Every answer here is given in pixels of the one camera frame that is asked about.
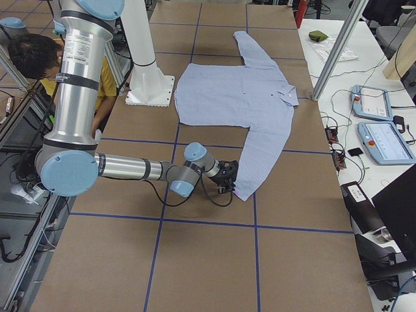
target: white robotic arm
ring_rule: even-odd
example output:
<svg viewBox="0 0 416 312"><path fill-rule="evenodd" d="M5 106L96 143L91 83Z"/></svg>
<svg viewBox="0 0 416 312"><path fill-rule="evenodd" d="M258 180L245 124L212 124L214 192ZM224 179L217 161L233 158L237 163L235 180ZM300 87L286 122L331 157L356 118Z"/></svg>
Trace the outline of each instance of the white robotic arm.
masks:
<svg viewBox="0 0 416 312"><path fill-rule="evenodd" d="M91 130L101 62L124 0L60 0L59 4L66 29L62 69L56 78L59 99L53 130L44 137L36 158L44 186L60 196L76 196L99 176L147 179L166 181L172 191L188 197L204 173L220 193L233 191L238 162L218 161L199 143L186 147L182 167L96 153Z"/></svg>

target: tablet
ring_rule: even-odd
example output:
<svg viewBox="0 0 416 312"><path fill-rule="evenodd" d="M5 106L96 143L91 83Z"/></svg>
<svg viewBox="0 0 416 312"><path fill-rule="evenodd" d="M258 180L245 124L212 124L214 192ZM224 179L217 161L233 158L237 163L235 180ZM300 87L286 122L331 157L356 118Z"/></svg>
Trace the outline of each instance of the tablet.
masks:
<svg viewBox="0 0 416 312"><path fill-rule="evenodd" d="M393 122L360 122L358 133L376 163L416 163L415 156Z"/></svg>
<svg viewBox="0 0 416 312"><path fill-rule="evenodd" d="M358 117L372 120L393 120L387 90L356 84L351 93L352 109Z"/></svg>

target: white table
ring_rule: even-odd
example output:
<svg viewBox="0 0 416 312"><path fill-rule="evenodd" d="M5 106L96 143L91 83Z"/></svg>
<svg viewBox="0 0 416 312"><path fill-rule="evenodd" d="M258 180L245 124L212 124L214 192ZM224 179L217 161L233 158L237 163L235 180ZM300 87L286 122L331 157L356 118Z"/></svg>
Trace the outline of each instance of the white table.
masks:
<svg viewBox="0 0 416 312"><path fill-rule="evenodd" d="M308 34L311 31L320 30L328 35L336 35L343 25L343 21L332 20L317 20L317 19L304 19L302 26L299 29L299 36L304 50L305 58L308 63L309 73L311 75L312 83L315 85L318 77L324 67L324 62L318 56L316 51L308 43ZM365 73L345 73L340 77L332 77L326 85L319 101L319 109L328 116L335 118L339 125L347 125L348 120L334 113L331 104L331 98L338 90L351 90L354 85L367 85L377 88L384 88L390 90L403 89L403 84L400 81L388 80L384 77L383 69L387 65L387 60L380 49L377 41L370 32L369 28L364 22L359 22L347 43L347 47L353 50L358 56L356 60L349 60L344 62L338 62L332 75L339 75L343 72L353 71L365 71L369 70L381 62L380 66L374 70L369 70ZM389 97L392 106L414 106L413 101L405 90L398 92L390 92ZM388 183L392 182L401 173L406 171L410 166L380 166L377 165L371 157L369 157L365 147L361 142L361 138L358 135L357 123L365 121L363 118L357 118L354 113L351 112L350 93L340 91L333 97L333 107L336 112L339 112L345 116L349 116L352 125L350 127L340 127L338 133L339 142L344 146L345 150L351 148L360 147L364 154L361 155L363 163L368 169L365 172L365 178L360 184L365 194L372 198L380 190L382 190ZM409 124L410 132L416 135L416 109L395 109L393 115L399 115L404 117L405 124ZM323 118L323 124L335 125L335 122ZM405 140L411 140L408 132L404 134ZM416 154L416 145L410 147L411 151ZM355 161L361 165L357 157L354 157ZM360 178L359 168L346 160L347 169L341 170L339 173L339 184L345 184L352 181L358 181ZM383 247L394 244L383 244ZM370 296L373 304L374 311L381 311L384 305L390 305L391 302L381 302L377 299L372 289L369 288ZM416 311L416 294L402 295L395 307L395 312L414 312Z"/></svg>

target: green pouch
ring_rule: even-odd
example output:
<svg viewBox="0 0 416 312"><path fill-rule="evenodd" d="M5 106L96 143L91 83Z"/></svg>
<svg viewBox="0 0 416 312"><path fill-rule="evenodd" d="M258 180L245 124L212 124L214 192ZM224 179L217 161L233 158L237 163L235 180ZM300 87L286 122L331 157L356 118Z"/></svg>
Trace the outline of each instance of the green pouch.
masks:
<svg viewBox="0 0 416 312"><path fill-rule="evenodd" d="M322 31L311 31L309 33L309 37L315 42L321 42L327 39L328 36L325 35Z"/></svg>

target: table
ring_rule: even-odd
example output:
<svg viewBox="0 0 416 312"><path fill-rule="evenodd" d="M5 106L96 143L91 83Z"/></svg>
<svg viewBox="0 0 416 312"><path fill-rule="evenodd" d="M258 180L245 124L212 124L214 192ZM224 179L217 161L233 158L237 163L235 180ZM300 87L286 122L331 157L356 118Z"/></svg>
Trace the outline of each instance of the table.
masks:
<svg viewBox="0 0 416 312"><path fill-rule="evenodd" d="M167 207L144 183L97 181L77 198L31 311L372 311L291 8L161 1L150 25L157 64L177 79L189 62L241 65L232 34L248 31L297 87L292 135L257 192L226 209L200 187ZM197 140L231 160L246 134L120 96L98 149L182 164Z"/></svg>
<svg viewBox="0 0 416 312"><path fill-rule="evenodd" d="M324 63L319 58L318 54L313 50L308 41L308 34L310 31L320 30L326 34L337 34L341 29L343 21L330 21L330 20L312 20L305 19L302 22L302 26L299 30L299 36L301 39L302 47L304 49L305 58L308 63L308 69L311 76L318 77L323 69ZM377 165L366 153L365 148L362 146L361 138L358 135L357 123L364 121L362 118L357 118L351 112L350 104L350 93L348 92L338 92L338 90L351 90L353 85L368 85L375 86L378 88L385 88L387 90L401 90L403 85L400 81L388 80L383 75L383 69L385 68L387 61L386 58L380 49L380 46L377 44L374 36L370 32L367 24L365 22L359 22L356 25L352 36L347 43L347 47L351 48L354 53L358 56L357 60L338 62L335 67L332 75L339 75L344 72L354 72L354 71L365 71L369 70L379 64L378 67L373 70L369 70L366 73L346 73L339 77L332 77L328 84L326 85L322 96L318 101L319 109L323 112L323 116L328 114L335 118L339 125L346 125L347 119L339 116L334 113L331 104L331 98L333 99L333 107L336 112L339 112L345 116L349 116L352 125L350 127L339 128L339 141L344 146L345 150L361 147L364 151L364 155L361 156L363 163L368 169L365 173L365 178L360 185L364 190L365 194L372 198L380 190L382 190L388 183L392 182L396 177L406 171L410 166L379 166ZM312 77L312 82L315 83L316 78ZM389 93L391 104L393 106L414 106L409 94L405 90L398 92ZM393 114L398 114L404 117L405 124L409 124L410 131L416 129L416 110L407 109L407 110L393 110ZM324 125L327 123L327 118L323 118L322 121ZM329 125L334 125L330 120L328 121ZM406 140L411 140L408 132L404 133L404 138ZM412 152L416 152L416 147L410 147ZM347 169L341 170L339 173L339 184L345 184L351 181L358 181L360 177L359 169L351 163L348 159L346 160ZM394 243L384 244L386 246L397 246ZM379 311L385 304L391 304L389 302L380 302L372 293L372 304L375 311ZM395 307L395 312L410 312L414 311L416 307L416 294L408 294L406 296L400 297L397 306Z"/></svg>

